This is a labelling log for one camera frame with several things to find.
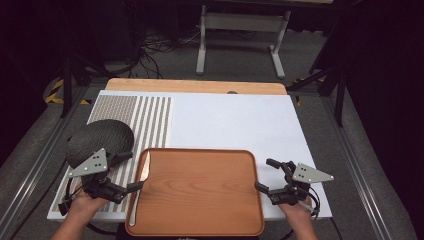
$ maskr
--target gray carpet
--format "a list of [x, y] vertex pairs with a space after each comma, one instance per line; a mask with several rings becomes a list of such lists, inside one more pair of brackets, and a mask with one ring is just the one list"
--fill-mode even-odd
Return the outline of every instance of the gray carpet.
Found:
[[[227, 32], [208, 33], [206, 65], [203, 76], [195, 74], [198, 53], [198, 44], [195, 42], [182, 45], [169, 53], [156, 53], [151, 56], [157, 62], [160, 73], [167, 79], [281, 82], [288, 86], [294, 79], [308, 76], [309, 68], [325, 38], [320, 33], [295, 33], [291, 31], [286, 33], [280, 50], [286, 72], [284, 80], [276, 78], [272, 60], [267, 50], [268, 45], [272, 44], [273, 40], [274, 36], [270, 34], [258, 33], [252, 39], [244, 40]], [[148, 62], [146, 58], [143, 58], [142, 61], [148, 67], [154, 69], [155, 66], [151, 61]], [[110, 70], [119, 67], [122, 67], [122, 65], [108, 66]], [[137, 78], [148, 77], [145, 69], [140, 65], [132, 73]], [[150, 72], [150, 77], [155, 77], [155, 74]], [[85, 99], [95, 100], [99, 90], [105, 86], [105, 79], [96, 78], [94, 80], [95, 83], [90, 85]], [[311, 93], [316, 87], [317, 84], [313, 83], [306, 86], [301, 92], [290, 94], [300, 96], [301, 107], [294, 104], [317, 168], [335, 176], [335, 181], [325, 185], [334, 220], [337, 222], [344, 239], [379, 239], [347, 167], [343, 149], [334, 125], [330, 121], [332, 116], [325, 111], [322, 99]], [[41, 193], [51, 182], [64, 159], [66, 140], [72, 136], [72, 133], [79, 126], [86, 123], [92, 106], [78, 106], [17, 224], [28, 214], [40, 198]], [[0, 169], [0, 181], [7, 183], [0, 185], [0, 212], [8, 209], [22, 176], [30, 171], [33, 162], [42, 151], [55, 125], [60, 121], [61, 107], [59, 104], [49, 104], [48, 109], [34, 123]], [[373, 191], [392, 239], [416, 239], [408, 213], [386, 179], [348, 94], [345, 98], [343, 124], [343, 131], [347, 134], [363, 175]], [[40, 206], [20, 229], [15, 239], [48, 239], [58, 228], [60, 223], [48, 221], [46, 215], [55, 195], [54, 190], [62, 176], [63, 172]], [[317, 220], [314, 224], [320, 239], [338, 239], [337, 232], [329, 219]], [[98, 223], [97, 226], [109, 231], [116, 231], [117, 227], [116, 224], [111, 223]], [[265, 230], [260, 238], [264, 240], [280, 239], [289, 230], [286, 222], [266, 222]], [[114, 239], [114, 237], [101, 236], [86, 230], [84, 239], [96, 238]]]

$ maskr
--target metal stand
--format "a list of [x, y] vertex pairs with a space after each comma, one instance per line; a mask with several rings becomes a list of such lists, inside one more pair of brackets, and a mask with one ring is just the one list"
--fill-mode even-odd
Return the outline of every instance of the metal stand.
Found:
[[304, 87], [318, 79], [325, 77], [324, 82], [318, 89], [320, 96], [328, 97], [331, 92], [334, 90], [336, 85], [337, 87], [337, 97], [336, 97], [336, 106], [334, 109], [334, 117], [336, 118], [337, 124], [339, 127], [343, 127], [342, 124], [342, 110], [343, 110], [343, 100], [344, 92], [346, 88], [346, 78], [343, 75], [343, 70], [341, 66], [330, 67], [328, 69], [319, 71], [304, 80], [295, 83], [291, 86], [286, 87], [287, 91], [296, 91], [297, 89]]
[[72, 107], [72, 76], [80, 86], [88, 86], [91, 82], [85, 67], [90, 67], [99, 74], [108, 78], [118, 78], [115, 74], [107, 71], [104, 67], [88, 61], [82, 56], [69, 53], [63, 60], [63, 93], [64, 104], [61, 118], [64, 118]]
[[205, 70], [206, 58], [206, 29], [226, 29], [226, 30], [244, 30], [244, 31], [261, 31], [261, 32], [277, 32], [277, 39], [274, 45], [269, 46], [271, 57], [278, 78], [284, 78], [284, 70], [281, 65], [280, 56], [278, 54], [281, 42], [286, 32], [287, 24], [290, 18], [290, 11], [284, 13], [284, 17], [280, 16], [260, 16], [260, 15], [244, 15], [244, 14], [223, 14], [223, 13], [207, 13], [206, 6], [202, 6], [202, 14], [200, 17], [200, 46], [199, 55], [197, 57], [196, 74], [202, 75]]

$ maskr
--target human hand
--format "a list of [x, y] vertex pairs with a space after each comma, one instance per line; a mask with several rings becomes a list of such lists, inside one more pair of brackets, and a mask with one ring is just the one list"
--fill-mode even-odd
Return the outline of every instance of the human hand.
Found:
[[[311, 198], [307, 197], [305, 203], [311, 205]], [[278, 207], [286, 215], [286, 219], [292, 227], [298, 240], [318, 239], [312, 225], [311, 211], [309, 209], [299, 203], [295, 204], [294, 206], [289, 204], [279, 204]]]
[[96, 212], [108, 202], [109, 200], [99, 197], [93, 199], [84, 190], [79, 190], [72, 200], [68, 216], [79, 219], [81, 223], [88, 224]]

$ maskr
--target wooden board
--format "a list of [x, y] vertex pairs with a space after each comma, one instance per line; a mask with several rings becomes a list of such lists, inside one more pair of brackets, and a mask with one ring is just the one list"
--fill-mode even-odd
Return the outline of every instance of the wooden board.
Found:
[[281, 83], [112, 78], [106, 90], [287, 95]]
[[146, 149], [150, 174], [137, 204], [134, 236], [257, 236], [264, 228], [254, 156], [243, 150]]

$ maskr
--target cable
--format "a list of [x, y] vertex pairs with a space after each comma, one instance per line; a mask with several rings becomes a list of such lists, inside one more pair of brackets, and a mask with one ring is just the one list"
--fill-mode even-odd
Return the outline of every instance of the cable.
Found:
[[49, 193], [51, 187], [56, 182], [57, 178], [59, 177], [60, 173], [62, 172], [63, 167], [65, 166], [66, 159], [63, 160], [62, 164], [59, 167], [59, 171], [57, 171], [56, 175], [54, 176], [53, 180], [50, 182], [47, 189], [44, 191], [41, 198], [35, 203], [34, 207], [29, 211], [29, 213], [25, 216], [25, 218], [22, 220], [22, 222], [19, 224], [19, 226], [15, 229], [15, 231], [10, 236], [9, 240], [12, 240], [16, 237], [16, 234], [21, 230], [22, 226], [25, 224], [25, 222], [31, 217], [31, 215], [34, 213], [35, 209], [40, 205], [40, 203], [43, 201], [44, 197]]
[[314, 218], [314, 220], [316, 220], [317, 218], [318, 218], [318, 214], [319, 214], [319, 210], [320, 210], [320, 208], [321, 208], [321, 203], [320, 203], [320, 201], [318, 200], [319, 199], [319, 197], [318, 197], [318, 199], [314, 196], [314, 195], [312, 195], [309, 191], [305, 191], [305, 190], [303, 190], [303, 189], [298, 189], [298, 191], [299, 192], [302, 192], [303, 194], [306, 194], [306, 195], [308, 195], [313, 201], [314, 201], [314, 203], [315, 203], [315, 207], [314, 207], [314, 210], [313, 210], [313, 212], [311, 213], [311, 216], [315, 216], [315, 218]]
[[130, 70], [130, 72], [128, 73], [127, 78], [131, 78], [132, 77], [132, 69]]
[[147, 57], [147, 59], [152, 60], [153, 63], [155, 64], [155, 66], [156, 66], [157, 79], [159, 79], [159, 77], [161, 77], [163, 79], [162, 75], [159, 73], [159, 67], [158, 67], [158, 64], [156, 63], [156, 61], [152, 57], [150, 57], [149, 55], [146, 55], [146, 57]]
[[290, 232], [288, 232], [286, 235], [284, 235], [284, 237], [282, 237], [280, 240], [287, 240], [291, 237], [291, 235], [293, 235], [293, 229], [290, 230]]
[[73, 178], [69, 178], [69, 179], [68, 179], [68, 183], [66, 183], [66, 189], [65, 189], [65, 200], [68, 200], [68, 199], [70, 199], [70, 198], [71, 198], [71, 197], [69, 196], [69, 193], [71, 192], [72, 179], [73, 179]]
[[334, 221], [334, 219], [332, 217], [330, 217], [330, 220], [333, 223], [334, 228], [336, 229], [337, 234], [339, 235], [340, 240], [343, 240], [342, 233], [340, 232], [339, 228], [337, 227], [336, 221]]
[[147, 78], [149, 78], [150, 79], [150, 74], [149, 74], [149, 69], [150, 68], [148, 68], [148, 67], [146, 67], [146, 66], [144, 66], [144, 64], [140, 61], [140, 64], [141, 64], [141, 66], [143, 66], [144, 67], [144, 70], [146, 71], [146, 74], [147, 74]]
[[71, 195], [69, 195], [69, 198], [72, 198], [79, 190], [81, 190], [83, 185], [79, 186]]
[[200, 34], [200, 32], [197, 32], [196, 34], [194, 34], [191, 38], [189, 38], [188, 40], [186, 40], [185, 42], [179, 42], [178, 44], [179, 45], [184, 45], [184, 44], [187, 44], [187, 43], [189, 43], [189, 42], [191, 42], [191, 41], [193, 41], [193, 39], [197, 36], [197, 35], [199, 35]]
[[175, 44], [170, 44], [171, 46], [169, 46], [165, 50], [162, 50], [161, 49], [162, 48], [162, 44], [163, 43], [161, 43], [159, 45], [156, 45], [156, 48], [151, 48], [149, 46], [145, 46], [145, 48], [153, 51], [153, 52], [150, 52], [149, 54], [156, 54], [157, 52], [160, 52], [160, 53], [170, 53], [170, 52], [174, 51], [177, 48], [176, 46], [174, 46]]
[[312, 187], [310, 187], [310, 189], [315, 193], [315, 196], [316, 196], [315, 198], [311, 193], [308, 192], [308, 195], [315, 201], [315, 209], [314, 209], [316, 211], [315, 218], [314, 218], [314, 221], [315, 221], [318, 218], [319, 211], [321, 209], [321, 200], [319, 199], [319, 196], [317, 192], [315, 191], [315, 189], [313, 189]]

